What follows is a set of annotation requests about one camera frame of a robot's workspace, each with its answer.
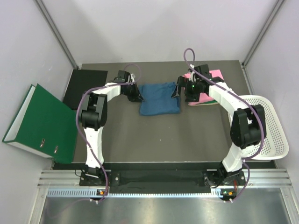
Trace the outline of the pink t shirt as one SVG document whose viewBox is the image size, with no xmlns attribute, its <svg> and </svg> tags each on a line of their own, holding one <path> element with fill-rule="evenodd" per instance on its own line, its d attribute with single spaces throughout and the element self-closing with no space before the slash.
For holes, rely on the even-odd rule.
<svg viewBox="0 0 299 224">
<path fill-rule="evenodd" d="M 219 78 L 223 79 L 223 76 L 222 76 L 222 73 L 220 70 L 211 70 L 210 74 L 212 75 L 212 78 L 219 77 Z M 214 99 L 205 93 L 200 93 L 199 100 L 197 102 L 189 102 L 188 104 L 198 104 L 199 102 L 206 102 L 206 101 L 210 101 L 210 100 L 214 100 Z"/>
</svg>

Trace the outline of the white perforated plastic basket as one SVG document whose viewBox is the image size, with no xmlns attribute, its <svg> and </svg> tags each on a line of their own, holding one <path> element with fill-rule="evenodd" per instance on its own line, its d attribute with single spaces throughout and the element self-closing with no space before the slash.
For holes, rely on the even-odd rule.
<svg viewBox="0 0 299 224">
<path fill-rule="evenodd" d="M 257 95 L 245 95 L 240 96 L 240 98 L 251 106 L 261 105 L 264 109 L 266 137 L 264 138 L 261 151 L 253 159 L 266 161 L 285 157 L 289 152 L 289 145 L 272 103 L 268 99 Z M 241 157 L 254 155 L 260 146 L 261 144 L 259 143 L 241 150 L 237 146 L 232 145 L 225 160 L 240 162 Z"/>
</svg>

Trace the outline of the blue t shirt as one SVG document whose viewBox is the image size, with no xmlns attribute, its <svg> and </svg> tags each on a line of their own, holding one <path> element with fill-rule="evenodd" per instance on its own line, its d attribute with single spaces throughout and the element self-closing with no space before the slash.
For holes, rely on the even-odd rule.
<svg viewBox="0 0 299 224">
<path fill-rule="evenodd" d="M 176 84 L 174 82 L 160 84 L 144 84 L 140 86 L 144 98 L 139 109 L 141 116 L 180 113 L 180 98 L 172 98 Z"/>
</svg>

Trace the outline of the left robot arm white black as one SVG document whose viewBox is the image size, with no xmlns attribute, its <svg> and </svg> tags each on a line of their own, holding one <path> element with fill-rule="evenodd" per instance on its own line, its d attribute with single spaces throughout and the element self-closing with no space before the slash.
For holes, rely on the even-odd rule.
<svg viewBox="0 0 299 224">
<path fill-rule="evenodd" d="M 130 102 L 142 102 L 144 99 L 137 86 L 133 73 L 118 71 L 113 81 L 101 87 L 87 90 L 79 102 L 76 112 L 76 126 L 86 143 L 87 158 L 82 180 L 91 180 L 95 185 L 108 185 L 107 172 L 103 166 L 102 133 L 107 122 L 108 102 L 120 95 L 127 96 Z"/>
</svg>

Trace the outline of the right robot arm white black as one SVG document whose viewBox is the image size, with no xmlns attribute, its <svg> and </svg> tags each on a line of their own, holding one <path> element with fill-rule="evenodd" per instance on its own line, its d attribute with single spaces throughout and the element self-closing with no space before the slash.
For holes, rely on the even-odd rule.
<svg viewBox="0 0 299 224">
<path fill-rule="evenodd" d="M 230 138 L 232 145 L 227 156 L 221 161 L 217 173 L 206 177 L 206 183 L 212 188 L 230 184 L 239 176 L 243 163 L 249 158 L 249 147 L 263 145 L 266 137 L 265 112 L 261 105 L 250 105 L 236 95 L 223 78 L 213 77 L 208 65 L 189 67 L 189 77 L 179 76 L 172 98 L 178 98 L 181 92 L 185 101 L 195 102 L 205 93 L 216 100 L 231 116 Z"/>
</svg>

